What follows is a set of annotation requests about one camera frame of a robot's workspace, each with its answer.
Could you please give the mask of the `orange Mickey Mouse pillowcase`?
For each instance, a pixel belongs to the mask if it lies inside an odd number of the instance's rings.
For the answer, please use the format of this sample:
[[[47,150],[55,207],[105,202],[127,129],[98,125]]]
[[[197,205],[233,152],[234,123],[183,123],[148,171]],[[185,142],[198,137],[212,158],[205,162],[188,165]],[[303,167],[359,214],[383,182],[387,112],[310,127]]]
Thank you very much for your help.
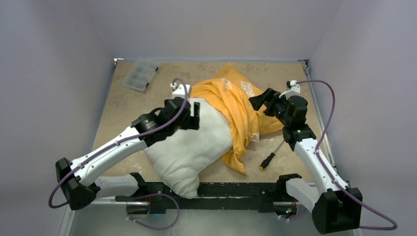
[[[227,119],[232,147],[221,158],[229,168],[240,174],[245,174],[240,158],[247,154],[246,146],[259,141],[261,135],[283,128],[277,119],[252,108],[249,98],[261,93],[232,63],[226,64],[215,78],[192,87],[191,97],[205,99]]]

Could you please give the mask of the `white pillow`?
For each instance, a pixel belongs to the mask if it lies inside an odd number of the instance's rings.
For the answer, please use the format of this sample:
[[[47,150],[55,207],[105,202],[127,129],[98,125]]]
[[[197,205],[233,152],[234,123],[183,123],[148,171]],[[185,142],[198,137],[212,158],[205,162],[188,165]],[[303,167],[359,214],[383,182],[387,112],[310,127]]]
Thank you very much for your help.
[[[162,182],[186,199],[198,196],[199,173],[232,148],[226,117],[203,98],[190,101],[200,103],[200,128],[180,129],[145,149]]]

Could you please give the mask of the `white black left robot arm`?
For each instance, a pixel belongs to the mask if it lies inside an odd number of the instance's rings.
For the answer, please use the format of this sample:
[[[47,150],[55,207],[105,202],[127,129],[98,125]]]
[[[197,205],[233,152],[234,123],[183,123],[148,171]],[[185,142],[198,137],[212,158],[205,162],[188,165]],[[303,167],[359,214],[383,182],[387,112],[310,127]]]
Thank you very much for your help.
[[[145,198],[144,180],[138,173],[122,177],[103,177],[103,173],[125,158],[172,136],[179,129],[200,128],[200,103],[175,97],[166,99],[164,107],[140,115],[117,137],[100,148],[72,161],[62,158],[55,163],[58,185],[48,205],[58,208],[52,199],[57,190],[65,196],[66,205],[80,210],[99,198],[127,196],[134,201]]]

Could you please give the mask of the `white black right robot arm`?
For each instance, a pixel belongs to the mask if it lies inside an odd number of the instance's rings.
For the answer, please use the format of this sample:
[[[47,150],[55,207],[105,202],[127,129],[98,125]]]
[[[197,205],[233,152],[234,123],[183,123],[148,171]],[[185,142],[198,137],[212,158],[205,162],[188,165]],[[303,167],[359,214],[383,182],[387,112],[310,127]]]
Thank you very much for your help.
[[[350,188],[324,157],[319,142],[306,123],[308,102],[290,90],[279,93],[268,88],[249,98],[255,111],[264,107],[264,114],[277,118],[283,125],[284,141],[303,161],[315,181],[315,187],[297,176],[281,176],[276,187],[282,200],[298,200],[311,213],[315,228],[328,234],[359,228],[362,194]]]

